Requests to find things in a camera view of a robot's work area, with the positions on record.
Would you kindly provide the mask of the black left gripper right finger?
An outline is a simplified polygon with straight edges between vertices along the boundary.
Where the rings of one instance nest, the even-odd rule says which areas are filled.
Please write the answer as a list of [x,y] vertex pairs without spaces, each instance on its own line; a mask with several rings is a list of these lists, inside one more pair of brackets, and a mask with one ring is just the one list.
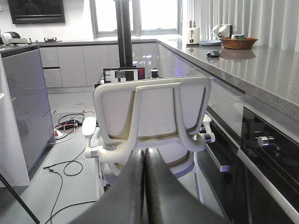
[[177,180],[156,148],[145,151],[145,191],[150,224],[228,224]]

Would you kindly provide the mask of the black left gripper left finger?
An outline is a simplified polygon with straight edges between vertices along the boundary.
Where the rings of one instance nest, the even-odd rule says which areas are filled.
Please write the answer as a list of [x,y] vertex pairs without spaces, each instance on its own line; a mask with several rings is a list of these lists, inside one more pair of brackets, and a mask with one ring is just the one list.
[[144,153],[132,151],[115,183],[72,224],[140,224],[144,196]]

